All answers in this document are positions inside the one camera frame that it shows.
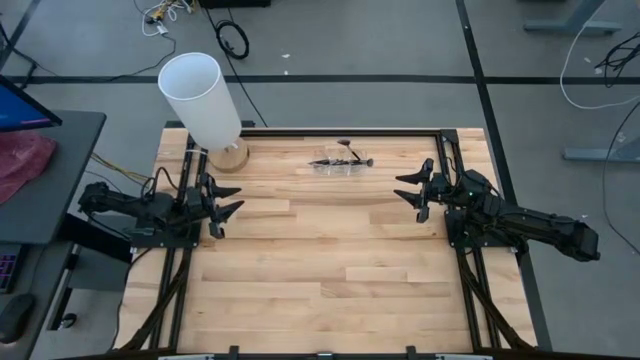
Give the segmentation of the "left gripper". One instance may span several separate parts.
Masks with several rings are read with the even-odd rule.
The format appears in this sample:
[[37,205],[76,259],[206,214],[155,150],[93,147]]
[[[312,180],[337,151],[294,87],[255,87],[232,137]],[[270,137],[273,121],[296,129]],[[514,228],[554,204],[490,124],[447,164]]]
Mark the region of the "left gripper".
[[224,206],[216,204],[218,198],[227,198],[241,191],[241,188],[221,188],[209,173],[201,174],[199,183],[189,187],[186,192],[186,205],[190,214],[198,214],[201,219],[209,218],[209,232],[215,239],[224,237],[221,223],[229,218],[244,204],[243,200]]

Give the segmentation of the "white shade wooden lamp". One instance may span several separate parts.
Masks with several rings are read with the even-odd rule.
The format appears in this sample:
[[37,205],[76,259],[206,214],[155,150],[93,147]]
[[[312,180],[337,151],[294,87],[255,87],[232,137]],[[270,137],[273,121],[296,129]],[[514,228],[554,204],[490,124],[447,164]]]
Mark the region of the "white shade wooden lamp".
[[245,167],[250,150],[241,138],[242,123],[212,56],[191,52],[172,58],[160,70],[157,84],[216,170],[233,173]]

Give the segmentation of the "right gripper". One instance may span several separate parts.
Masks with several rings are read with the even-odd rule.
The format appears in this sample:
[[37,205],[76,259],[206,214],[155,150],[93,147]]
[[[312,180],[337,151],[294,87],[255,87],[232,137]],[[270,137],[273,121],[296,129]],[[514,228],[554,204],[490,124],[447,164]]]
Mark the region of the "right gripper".
[[419,194],[404,190],[394,190],[396,195],[409,203],[414,209],[418,209],[418,223],[425,223],[429,219],[429,202],[452,204],[453,194],[459,188],[458,183],[452,185],[442,173],[434,172],[433,165],[434,160],[427,159],[418,172],[395,177],[396,180],[401,182],[421,184]]

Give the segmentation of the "computer monitor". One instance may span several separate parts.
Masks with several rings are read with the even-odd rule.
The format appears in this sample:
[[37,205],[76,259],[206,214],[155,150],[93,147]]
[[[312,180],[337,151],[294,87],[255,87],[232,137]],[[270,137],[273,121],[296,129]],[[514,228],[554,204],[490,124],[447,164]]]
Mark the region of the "computer monitor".
[[0,75],[0,133],[61,125],[58,116]]

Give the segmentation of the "computer keyboard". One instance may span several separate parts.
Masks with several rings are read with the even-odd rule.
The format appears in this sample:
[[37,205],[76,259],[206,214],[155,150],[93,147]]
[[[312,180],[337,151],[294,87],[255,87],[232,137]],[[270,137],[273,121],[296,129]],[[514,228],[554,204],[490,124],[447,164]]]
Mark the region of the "computer keyboard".
[[0,244],[0,294],[8,294],[12,291],[23,255],[22,245]]

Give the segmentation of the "black desk leg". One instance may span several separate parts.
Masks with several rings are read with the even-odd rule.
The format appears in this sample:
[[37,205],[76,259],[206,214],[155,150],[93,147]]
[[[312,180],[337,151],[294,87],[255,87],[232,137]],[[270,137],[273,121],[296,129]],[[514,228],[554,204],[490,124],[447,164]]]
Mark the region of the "black desk leg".
[[130,243],[71,214],[66,214],[55,239],[70,245],[61,277],[60,291],[51,303],[47,330],[62,327],[63,316],[74,290],[110,291],[124,289],[132,254]]

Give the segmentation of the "black computer mouse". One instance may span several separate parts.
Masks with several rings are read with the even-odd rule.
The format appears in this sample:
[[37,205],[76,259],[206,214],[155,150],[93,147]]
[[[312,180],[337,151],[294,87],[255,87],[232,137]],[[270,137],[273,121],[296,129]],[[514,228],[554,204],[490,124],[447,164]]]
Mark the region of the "black computer mouse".
[[18,342],[31,333],[30,321],[36,302],[32,293],[18,294],[7,302],[0,311],[0,344]]

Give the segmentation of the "black side desk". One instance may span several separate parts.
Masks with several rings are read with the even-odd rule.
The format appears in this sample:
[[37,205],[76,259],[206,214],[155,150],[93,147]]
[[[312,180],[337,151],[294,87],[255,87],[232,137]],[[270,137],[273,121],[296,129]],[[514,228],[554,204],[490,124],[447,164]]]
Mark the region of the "black side desk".
[[62,124],[38,133],[56,142],[44,172],[0,205],[0,242],[55,240],[106,121],[100,112],[59,111]]

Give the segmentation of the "clear acrylic brush holder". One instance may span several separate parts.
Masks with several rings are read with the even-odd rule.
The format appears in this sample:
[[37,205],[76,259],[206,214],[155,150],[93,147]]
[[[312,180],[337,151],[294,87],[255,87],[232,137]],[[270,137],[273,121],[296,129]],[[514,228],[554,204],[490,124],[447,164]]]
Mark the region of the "clear acrylic brush holder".
[[[370,159],[368,154],[359,149],[353,149],[362,160]],[[324,147],[313,152],[311,161],[321,159],[343,159],[356,160],[355,157],[344,146]],[[323,176],[359,176],[370,167],[366,166],[311,166],[313,172]]]

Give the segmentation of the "black box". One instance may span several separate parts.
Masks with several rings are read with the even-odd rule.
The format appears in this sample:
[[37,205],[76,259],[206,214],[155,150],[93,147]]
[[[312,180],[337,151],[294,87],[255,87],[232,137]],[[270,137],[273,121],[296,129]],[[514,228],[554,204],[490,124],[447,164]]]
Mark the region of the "black box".
[[272,0],[198,0],[205,9],[269,7]]

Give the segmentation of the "pink cloth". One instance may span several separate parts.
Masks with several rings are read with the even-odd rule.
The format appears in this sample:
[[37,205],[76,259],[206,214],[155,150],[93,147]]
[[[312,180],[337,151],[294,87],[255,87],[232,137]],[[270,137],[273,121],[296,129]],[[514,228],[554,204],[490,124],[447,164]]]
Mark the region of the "pink cloth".
[[42,174],[56,147],[34,130],[0,133],[0,205]]

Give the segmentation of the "grey desk foot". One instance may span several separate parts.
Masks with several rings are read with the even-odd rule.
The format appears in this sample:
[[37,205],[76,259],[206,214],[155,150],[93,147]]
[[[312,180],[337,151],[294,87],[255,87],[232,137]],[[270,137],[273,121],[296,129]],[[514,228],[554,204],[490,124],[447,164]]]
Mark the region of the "grey desk foot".
[[625,115],[606,148],[565,147],[562,151],[563,159],[568,161],[640,164],[640,136],[631,140],[621,140],[622,130],[639,108],[640,102],[636,103]]
[[619,32],[617,22],[595,20],[595,16],[606,0],[581,0],[573,13],[564,20],[527,20],[523,30],[561,35],[608,36]]

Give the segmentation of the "black aluminium table frame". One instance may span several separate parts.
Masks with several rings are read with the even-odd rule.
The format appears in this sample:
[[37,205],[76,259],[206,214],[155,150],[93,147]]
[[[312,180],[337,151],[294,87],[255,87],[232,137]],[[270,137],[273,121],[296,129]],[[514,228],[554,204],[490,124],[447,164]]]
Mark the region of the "black aluminium table frame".
[[[395,177],[425,158],[461,155],[493,175],[481,129],[250,129],[251,157],[222,186],[241,188],[242,207],[223,239],[199,227],[199,245],[156,249],[131,270],[115,343],[143,326],[160,288],[178,270],[187,279],[145,348],[171,347],[215,359],[344,360],[427,357],[504,348],[506,338],[462,282],[446,209],[426,223],[394,190]],[[359,176],[323,176],[313,152],[365,151]]]

